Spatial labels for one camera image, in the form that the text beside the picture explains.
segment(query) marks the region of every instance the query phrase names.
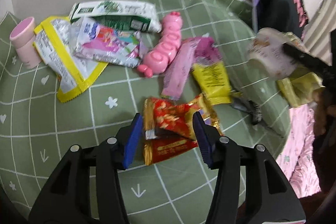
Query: screw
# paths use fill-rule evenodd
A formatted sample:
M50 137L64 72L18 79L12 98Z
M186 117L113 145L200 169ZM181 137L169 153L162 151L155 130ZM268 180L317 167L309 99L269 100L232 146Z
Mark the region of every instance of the screw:
M221 143L228 143L228 142L229 142L229 138L228 138L228 137L220 137L220 138L219 138L219 141L220 141Z
M71 152L77 152L78 150L79 150L79 145L77 145L77 144L71 146L71 148L70 148Z
M117 142L117 139L114 138L114 137L112 137L112 138L108 138L108 139L107 139L107 143L108 143L108 144L115 144L116 142Z
M260 151L260 152L264 152L266 150L266 148L262 144L258 144L257 145L257 150Z

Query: yellow wrapped packet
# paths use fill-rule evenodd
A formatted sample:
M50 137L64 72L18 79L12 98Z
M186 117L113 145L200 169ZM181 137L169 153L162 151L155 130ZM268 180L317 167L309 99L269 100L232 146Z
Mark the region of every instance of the yellow wrapped packet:
M62 103L83 93L107 66L107 63L71 56L68 46L70 26L67 17L51 16L34 30L34 47L60 78L57 97Z
M303 52L309 52L300 38L288 32L285 35L291 43ZM302 65L298 65L287 78L277 80L278 87L292 107L299 107L312 102L313 91L322 86L322 79Z
M211 105L231 103L231 87L221 55L211 37L198 37L192 73Z

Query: white heart pattern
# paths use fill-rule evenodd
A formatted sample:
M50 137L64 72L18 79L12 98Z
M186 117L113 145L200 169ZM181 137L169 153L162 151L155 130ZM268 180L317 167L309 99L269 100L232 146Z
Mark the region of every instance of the white heart pattern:
M42 78L41 79L42 85L45 85L48 79L49 79L49 75L47 75L46 77Z
M7 115L4 114L4 115L0 115L0 122L3 124L5 122L5 119L6 119Z

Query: pink fabric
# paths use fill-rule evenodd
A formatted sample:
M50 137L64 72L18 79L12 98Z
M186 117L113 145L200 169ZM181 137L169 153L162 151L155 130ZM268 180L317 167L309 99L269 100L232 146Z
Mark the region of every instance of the pink fabric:
M314 111L308 105L289 110L291 132L277 163L298 198L321 191L312 159Z

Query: snack package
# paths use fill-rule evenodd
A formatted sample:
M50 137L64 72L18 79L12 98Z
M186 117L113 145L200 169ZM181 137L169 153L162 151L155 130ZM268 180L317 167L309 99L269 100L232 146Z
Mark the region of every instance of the snack package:
M283 52L284 43L305 51L302 42L271 28L261 29L248 49L249 63L276 80L290 76L297 68L297 62Z
M165 99L148 98L144 104L145 138L159 138L157 128L161 128L195 141L193 114L196 111L201 113L206 124L216 127L220 132L216 112L203 94L183 105L173 105Z
M182 44L177 56L166 70L161 93L162 97L170 100L180 99L194 62L197 42L197 40L191 40Z
M196 37L199 40L192 66L193 76L211 105L229 104L230 83L221 55L213 46L211 37Z
M197 147L197 141L177 134L156 140L145 141L143 157L146 165L151 165L178 156Z
M141 1L101 0L75 3L69 18L71 23L89 16L98 23L117 30L160 32L162 26L155 5Z
M137 67L140 57L148 51L141 42L140 32L114 30L89 17L83 17L72 24L70 41L73 54L77 57L129 68Z
M61 79L57 97L62 103L83 93L107 66L107 63L71 56L69 28L67 17L51 16L34 30L34 47L44 63Z

